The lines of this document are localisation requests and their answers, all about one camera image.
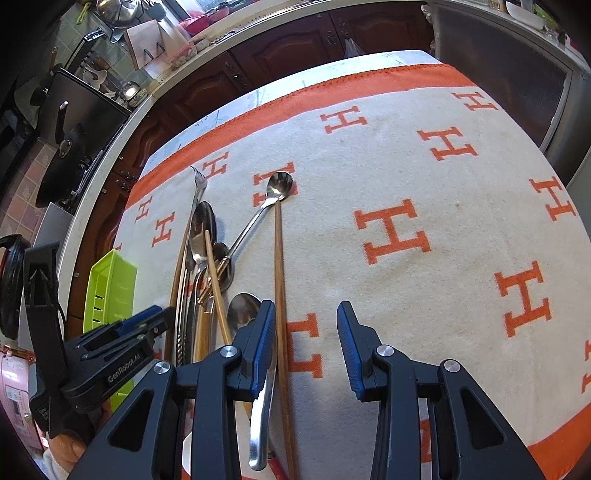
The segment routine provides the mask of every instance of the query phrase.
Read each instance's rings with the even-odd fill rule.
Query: person's hand
[[[105,402],[102,405],[102,415],[97,429],[100,429],[111,417],[111,405]],[[86,445],[74,437],[61,434],[53,439],[48,439],[49,450],[59,466],[64,470],[71,472],[76,462],[80,459],[86,450]]]

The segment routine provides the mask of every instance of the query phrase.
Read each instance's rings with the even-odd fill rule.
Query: pan handle
[[[57,111],[57,120],[56,120],[56,143],[59,145],[64,141],[64,137],[66,136],[64,132],[64,121],[66,120],[66,112],[68,110],[68,101],[65,100],[61,105],[59,110]]]

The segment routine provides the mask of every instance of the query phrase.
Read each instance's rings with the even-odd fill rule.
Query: frying pan
[[[47,207],[50,202],[57,203],[67,198],[82,179],[86,169],[86,132],[82,125],[76,124],[64,133],[64,121],[68,102],[63,102],[57,114],[56,143],[59,145],[43,176],[35,205]]]
[[[0,238],[0,248],[7,249],[0,265],[0,331],[12,340],[18,336],[22,295],[22,261],[31,244],[22,235]]]

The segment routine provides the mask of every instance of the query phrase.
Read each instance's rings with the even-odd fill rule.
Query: plastic bag
[[[365,55],[365,52],[353,40],[347,38],[345,40],[345,58],[350,59],[352,57],[359,57],[360,55]]]

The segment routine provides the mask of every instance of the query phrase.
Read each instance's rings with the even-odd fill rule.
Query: cutlery
[[[228,325],[233,337],[239,328],[248,325],[256,318],[260,307],[261,301],[250,293],[239,293],[232,299],[228,307]],[[269,419],[276,370],[277,344],[275,343],[265,384],[258,398],[252,403],[248,465],[257,472],[267,466]]]
[[[182,364],[191,363],[193,357],[193,332],[196,318],[196,303],[197,298],[197,282],[200,274],[207,266],[207,251],[205,248],[205,231],[213,232],[213,236],[217,237],[216,216],[213,213],[212,206],[208,202],[199,202],[189,226],[189,241],[187,242],[189,254],[187,256],[188,270],[194,271],[194,279],[189,299],[189,306],[187,308],[185,321],[183,323],[181,351],[179,352]]]
[[[228,253],[228,246],[224,243],[218,242],[213,245],[213,258],[216,261],[220,261],[223,257],[226,256]],[[199,289],[200,285],[203,285],[206,277],[207,270],[203,270],[200,274],[200,278],[197,282],[197,289]],[[234,280],[234,268],[232,267],[232,262],[228,264],[227,269],[222,273],[220,276],[220,290],[225,292],[232,281]],[[194,336],[194,344],[193,344],[193,362],[200,362],[205,357],[208,356],[210,348],[209,342],[211,338],[210,333],[210,326],[212,322],[213,316],[213,298],[211,297],[212,303],[208,310],[205,309],[204,306],[199,305],[199,309],[197,311],[197,320],[195,322],[195,336]]]
[[[191,222],[189,225],[189,232],[187,236],[187,244],[185,248],[185,272],[183,282],[179,285],[179,290],[182,292],[180,303],[177,302],[177,316],[179,324],[177,329],[177,349],[176,349],[176,365],[184,365],[188,358],[185,354],[185,346],[187,345],[187,321],[195,317],[195,298],[196,283],[199,277],[199,272],[204,269],[207,259],[205,251],[205,243],[203,232],[209,229],[213,231],[214,236],[217,236],[216,219],[213,213],[212,206],[208,202],[199,202],[193,211]],[[189,300],[189,307],[186,308],[187,303],[187,288],[190,281],[190,272],[197,270],[195,280],[193,281],[193,291]]]
[[[287,359],[287,308],[285,302],[283,228],[280,203],[275,207],[275,308],[277,310],[277,365],[279,366],[277,376],[281,396],[281,420],[283,423],[285,451],[287,453],[288,476],[290,480],[298,480],[300,474],[296,456],[296,437],[293,427],[293,412],[291,410],[289,365]]]
[[[199,172],[195,167],[191,166],[193,169],[193,177],[195,180],[195,194],[193,195],[193,204],[191,206],[191,222],[193,221],[193,216],[195,214],[195,210],[197,208],[197,204],[199,200],[203,196],[203,192],[205,188],[207,188],[207,179],[203,176],[201,172]],[[172,360],[175,365],[179,366],[182,365],[183,357],[183,329],[184,323],[186,321],[186,303],[187,303],[187,287],[189,284],[189,272],[192,270],[192,258],[190,255],[190,248],[189,248],[189,239],[190,239],[190,231],[187,232],[186,235],[186,243],[185,243],[185,252],[184,252],[184,266],[181,267],[180,274],[178,275],[178,287],[177,287],[177,303],[176,303],[176,314],[174,318],[174,335],[171,335],[168,338],[171,338],[170,341],[167,341],[167,350],[173,350]]]
[[[205,230],[205,246],[207,248],[207,273],[209,274],[209,278],[212,284],[213,303],[217,311],[217,322],[220,326],[220,330],[222,331],[222,338],[224,343],[226,345],[230,345],[232,343],[232,337],[230,335],[230,328],[228,327],[226,309],[223,305],[222,291],[220,290],[220,284],[217,277],[217,267],[215,264],[215,260],[213,259],[212,240],[208,230]]]
[[[236,238],[236,241],[233,243],[227,256],[225,256],[224,259],[217,266],[217,274],[218,275],[224,271],[224,269],[228,265],[228,262],[232,258],[232,255],[234,253],[236,253],[236,250],[238,250],[238,247],[240,246],[242,241],[246,238],[248,232],[255,225],[256,221],[261,216],[261,214],[265,211],[265,209],[286,199],[290,194],[290,190],[291,190],[292,185],[293,185],[293,178],[287,172],[278,171],[278,172],[275,172],[273,175],[271,175],[271,177],[269,178],[269,182],[267,183],[267,193],[265,195],[266,196],[265,201],[261,204],[261,206],[259,207],[257,212],[253,215],[251,220],[246,224],[246,227],[244,227],[244,230],[240,233],[240,235],[238,235],[238,238]],[[212,288],[211,282],[208,281],[207,285],[203,289],[201,295],[197,299],[198,304],[203,305],[203,303],[207,300],[207,298],[209,298],[211,288]]]

